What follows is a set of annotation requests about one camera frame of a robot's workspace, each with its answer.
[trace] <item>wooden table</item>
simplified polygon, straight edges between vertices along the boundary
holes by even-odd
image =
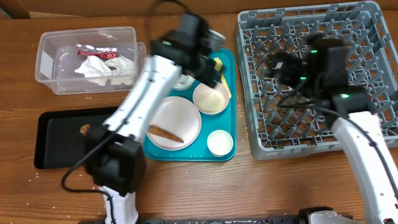
[[[383,13],[398,44],[398,11]],[[206,19],[227,37],[226,47],[234,52],[237,15]],[[176,27],[177,22],[177,16],[153,18],[154,37]],[[34,73],[37,46],[44,32],[112,26],[132,26],[137,39],[146,42],[142,17],[0,21],[0,223],[66,224],[104,218],[102,196],[71,194],[61,189],[65,169],[34,167],[37,119],[45,111],[117,106],[127,92],[55,95],[35,80]],[[266,217],[327,205],[363,220],[361,195],[343,152],[273,161],[253,159],[239,76],[237,72],[235,157],[225,163],[148,161],[145,180],[137,193],[137,209],[142,217]],[[392,154],[398,161],[398,151],[392,150]],[[93,187],[83,169],[73,173],[68,184]]]

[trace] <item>teal tray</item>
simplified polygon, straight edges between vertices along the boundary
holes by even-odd
[[[144,152],[149,159],[158,161],[198,161],[198,162],[224,162],[232,159],[236,152],[236,80],[235,80],[235,59],[234,55],[226,49],[220,49],[210,55],[211,58],[218,57],[225,66],[225,78],[228,83],[232,97],[228,106],[219,114],[209,116],[200,113],[201,130],[198,138],[188,147],[177,150],[168,151],[157,147],[148,136],[144,139]],[[169,96],[181,96],[192,102],[192,94],[194,89],[199,85],[195,80],[193,85],[184,91],[172,90]],[[225,130],[232,136],[234,146],[230,153],[223,157],[215,157],[207,148],[207,137],[215,130]]]

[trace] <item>small white bowl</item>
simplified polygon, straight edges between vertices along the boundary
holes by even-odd
[[[207,147],[215,157],[222,157],[231,152],[234,141],[231,135],[224,130],[216,130],[207,137]]]
[[[228,106],[228,90],[221,83],[214,88],[205,84],[199,84],[193,91],[193,104],[200,112],[207,115],[214,115],[222,112]]]
[[[181,75],[173,89],[178,91],[187,90],[192,86],[194,81],[195,79],[189,75]]]

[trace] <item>gray dish rack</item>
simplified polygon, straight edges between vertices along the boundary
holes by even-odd
[[[341,149],[323,116],[312,110],[280,109],[277,102],[291,90],[265,78],[271,52],[284,50],[301,58],[306,53],[303,39],[317,32],[349,43],[349,82],[368,90],[387,145],[398,146],[398,56],[377,3],[244,11],[238,15],[237,28],[236,60],[254,158],[302,157]]]

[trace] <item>black tray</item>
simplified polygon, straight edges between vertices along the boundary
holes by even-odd
[[[39,117],[34,165],[38,169],[71,167],[84,156],[84,124],[100,126],[118,107],[50,111]]]

